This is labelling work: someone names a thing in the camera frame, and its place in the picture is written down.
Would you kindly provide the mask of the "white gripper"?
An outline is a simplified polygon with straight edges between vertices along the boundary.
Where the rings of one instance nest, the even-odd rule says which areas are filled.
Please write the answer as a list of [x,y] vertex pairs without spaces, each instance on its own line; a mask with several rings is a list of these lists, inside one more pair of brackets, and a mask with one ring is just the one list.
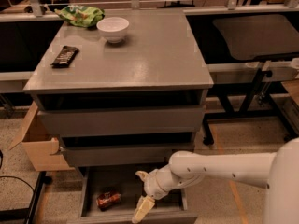
[[168,165],[160,169],[155,169],[150,173],[137,171],[135,174],[144,181],[144,191],[148,195],[139,198],[132,217],[132,223],[138,224],[154,207],[155,200],[162,199],[171,190],[178,187],[180,178],[170,170]]

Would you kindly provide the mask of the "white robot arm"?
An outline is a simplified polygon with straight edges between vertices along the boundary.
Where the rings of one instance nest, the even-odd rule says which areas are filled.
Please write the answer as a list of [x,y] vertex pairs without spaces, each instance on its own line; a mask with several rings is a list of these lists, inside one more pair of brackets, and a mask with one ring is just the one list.
[[299,138],[273,153],[206,156],[178,151],[166,166],[136,175],[143,181],[146,195],[137,203],[134,223],[141,222],[171,190],[214,176],[266,189],[263,224],[299,224]]

